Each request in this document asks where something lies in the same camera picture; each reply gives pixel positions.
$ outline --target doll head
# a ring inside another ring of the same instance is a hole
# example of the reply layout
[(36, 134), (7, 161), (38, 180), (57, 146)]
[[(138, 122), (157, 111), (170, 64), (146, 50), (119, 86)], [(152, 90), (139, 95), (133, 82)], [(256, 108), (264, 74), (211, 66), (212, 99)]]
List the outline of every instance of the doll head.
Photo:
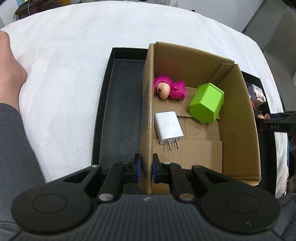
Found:
[(154, 95), (159, 94), (161, 99), (166, 99), (170, 94), (173, 81), (167, 76), (159, 76), (154, 79)]

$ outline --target cable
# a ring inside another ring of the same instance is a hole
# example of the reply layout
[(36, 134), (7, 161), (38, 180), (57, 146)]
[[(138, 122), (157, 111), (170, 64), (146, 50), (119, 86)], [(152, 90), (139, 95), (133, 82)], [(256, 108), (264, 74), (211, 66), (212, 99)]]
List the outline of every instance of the cable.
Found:
[(28, 13), (29, 13), (29, 16), (30, 16), (29, 5), (30, 5), (30, 0), (28, 0)]

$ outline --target hand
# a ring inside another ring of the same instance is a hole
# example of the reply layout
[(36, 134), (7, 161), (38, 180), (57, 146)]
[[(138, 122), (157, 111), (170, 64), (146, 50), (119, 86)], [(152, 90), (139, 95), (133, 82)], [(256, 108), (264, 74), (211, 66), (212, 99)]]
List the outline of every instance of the hand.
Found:
[(26, 71), (11, 51), (8, 33), (0, 30), (0, 103), (11, 105), (18, 111), (18, 96), (26, 79)]

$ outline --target toy figure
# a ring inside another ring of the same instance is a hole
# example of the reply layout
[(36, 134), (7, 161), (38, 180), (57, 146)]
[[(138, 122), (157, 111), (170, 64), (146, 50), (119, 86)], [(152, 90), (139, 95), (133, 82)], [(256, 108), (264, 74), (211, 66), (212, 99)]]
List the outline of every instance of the toy figure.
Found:
[(262, 89), (256, 85), (250, 85), (248, 87), (249, 95), (251, 95), (251, 100), (254, 103), (254, 106), (257, 107), (266, 102), (266, 98), (262, 92)]
[(262, 115), (262, 111), (259, 111), (259, 115), (257, 116), (259, 119), (265, 119), (264, 116)]
[(159, 94), (161, 99), (166, 99), (168, 96), (173, 99), (181, 99), (186, 97), (187, 90), (185, 89), (185, 82), (173, 82), (167, 76), (159, 76), (154, 79), (154, 95)]

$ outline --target white power adapter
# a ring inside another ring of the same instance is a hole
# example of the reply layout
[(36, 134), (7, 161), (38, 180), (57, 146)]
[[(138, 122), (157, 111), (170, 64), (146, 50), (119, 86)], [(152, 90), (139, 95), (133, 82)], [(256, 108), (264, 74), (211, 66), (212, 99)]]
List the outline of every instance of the white power adapter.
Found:
[(171, 142), (175, 141), (179, 149), (178, 140), (183, 137), (183, 131), (176, 112), (162, 112), (154, 114), (154, 123), (158, 135), (159, 144), (169, 144), (170, 150), (172, 147)]

